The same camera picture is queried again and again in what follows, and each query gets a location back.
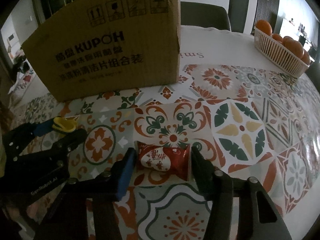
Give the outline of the yellow small soft item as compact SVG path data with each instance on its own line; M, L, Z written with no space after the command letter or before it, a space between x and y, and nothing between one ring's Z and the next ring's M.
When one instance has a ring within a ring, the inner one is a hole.
M77 122L74 119L66 119L57 116L53 119L52 128L61 133L72 133L77 128Z

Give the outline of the red heart candy packet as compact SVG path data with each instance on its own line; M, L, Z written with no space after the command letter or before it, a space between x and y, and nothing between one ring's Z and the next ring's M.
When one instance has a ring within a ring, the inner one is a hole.
M136 141L136 143L138 168L176 175L184 181L189 180L191 167L191 147L189 144L181 148L151 145L140 141Z

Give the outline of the crumpled patterned cloth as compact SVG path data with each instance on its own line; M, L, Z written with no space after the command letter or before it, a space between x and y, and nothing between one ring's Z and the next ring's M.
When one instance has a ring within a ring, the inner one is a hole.
M9 89L8 94L16 94L23 96L27 88L30 86L31 82L33 81L36 73L34 72L33 68L30 67L28 71L25 73L17 72L17 79L15 84Z

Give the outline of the patterned table runner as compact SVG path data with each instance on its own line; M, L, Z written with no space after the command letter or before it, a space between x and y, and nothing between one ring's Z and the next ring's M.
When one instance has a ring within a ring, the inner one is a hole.
M187 65L172 86L100 93L57 103L48 93L14 110L12 128L75 117L88 132L70 155L71 176L96 177L136 141L195 146L231 177L257 177L302 239L319 213L319 92L306 75ZM114 204L122 239L203 239L212 202L193 179L136 170Z

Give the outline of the brown cardboard box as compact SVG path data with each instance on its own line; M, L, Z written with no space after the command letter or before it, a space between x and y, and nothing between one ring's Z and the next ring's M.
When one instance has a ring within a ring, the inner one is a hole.
M22 48L63 102L178 81L180 0L76 0L41 24Z

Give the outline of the dark dining chair right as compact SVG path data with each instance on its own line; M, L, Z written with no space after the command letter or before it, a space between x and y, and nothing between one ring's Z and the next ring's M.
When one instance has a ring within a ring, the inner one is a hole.
M308 70L305 72L311 80L317 91L320 93L320 64L318 61L310 64Z

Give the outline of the white basket of oranges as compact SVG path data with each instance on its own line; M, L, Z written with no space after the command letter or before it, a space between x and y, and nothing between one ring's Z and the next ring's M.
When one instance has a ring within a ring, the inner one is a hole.
M269 22L259 20L254 26L254 45L266 58L291 76L300 77L310 66L310 55L300 42L273 32Z

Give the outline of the dark hallway door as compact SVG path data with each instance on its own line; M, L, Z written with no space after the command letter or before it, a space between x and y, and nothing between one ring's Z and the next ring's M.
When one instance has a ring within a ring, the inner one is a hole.
M232 32L244 31L248 4L249 0L229 0L228 17Z

